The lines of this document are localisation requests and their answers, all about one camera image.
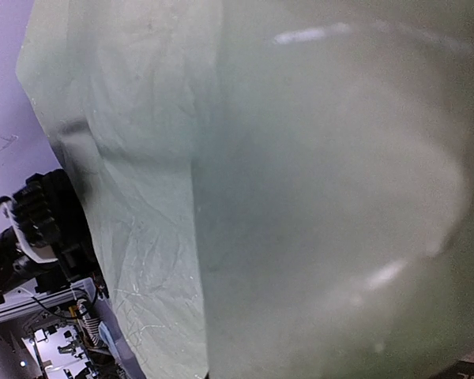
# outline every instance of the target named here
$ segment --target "robotic arm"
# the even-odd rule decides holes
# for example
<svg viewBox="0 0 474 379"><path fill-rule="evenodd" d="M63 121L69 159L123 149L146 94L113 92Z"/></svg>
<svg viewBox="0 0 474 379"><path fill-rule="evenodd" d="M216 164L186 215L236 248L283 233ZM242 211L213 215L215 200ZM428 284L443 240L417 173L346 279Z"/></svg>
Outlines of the robotic arm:
<svg viewBox="0 0 474 379"><path fill-rule="evenodd" d="M84 211L63 170L34 174L12 198L0 197L12 226L0 234L3 294L37 278L57 291L98 272Z"/></svg>

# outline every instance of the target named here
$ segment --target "machine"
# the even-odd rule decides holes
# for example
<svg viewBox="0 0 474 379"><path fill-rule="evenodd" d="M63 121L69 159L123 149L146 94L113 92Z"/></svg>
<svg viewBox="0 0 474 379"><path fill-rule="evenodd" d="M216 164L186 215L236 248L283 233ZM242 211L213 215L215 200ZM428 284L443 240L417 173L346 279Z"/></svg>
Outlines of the machine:
<svg viewBox="0 0 474 379"><path fill-rule="evenodd" d="M12 352L20 341L42 378L128 378L85 214L66 173L34 174L12 197L0 197L1 207L11 226L0 233L0 329L14 334ZM11 294L23 297L6 301ZM11 321L22 328L9 332Z"/></svg>

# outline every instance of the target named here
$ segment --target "wrinkled fabric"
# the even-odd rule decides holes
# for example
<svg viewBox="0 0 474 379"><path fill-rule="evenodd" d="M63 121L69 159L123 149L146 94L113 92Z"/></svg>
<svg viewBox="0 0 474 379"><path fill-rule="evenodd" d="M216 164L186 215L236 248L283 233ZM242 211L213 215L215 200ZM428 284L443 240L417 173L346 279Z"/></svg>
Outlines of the wrinkled fabric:
<svg viewBox="0 0 474 379"><path fill-rule="evenodd" d="M208 369L190 158L209 3L37 2L17 66L147 377Z"/></svg>
<svg viewBox="0 0 474 379"><path fill-rule="evenodd" d="M472 2L37 2L17 72L147 377L474 346Z"/></svg>

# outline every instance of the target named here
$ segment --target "purple wall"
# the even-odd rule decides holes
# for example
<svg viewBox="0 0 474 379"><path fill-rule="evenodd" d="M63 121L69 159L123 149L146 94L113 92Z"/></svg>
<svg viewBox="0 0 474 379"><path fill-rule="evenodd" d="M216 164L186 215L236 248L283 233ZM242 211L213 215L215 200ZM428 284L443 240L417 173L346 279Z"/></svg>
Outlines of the purple wall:
<svg viewBox="0 0 474 379"><path fill-rule="evenodd" d="M59 167L16 78L16 60L33 0L0 0L0 196L35 172ZM0 220L0 229L5 226Z"/></svg>

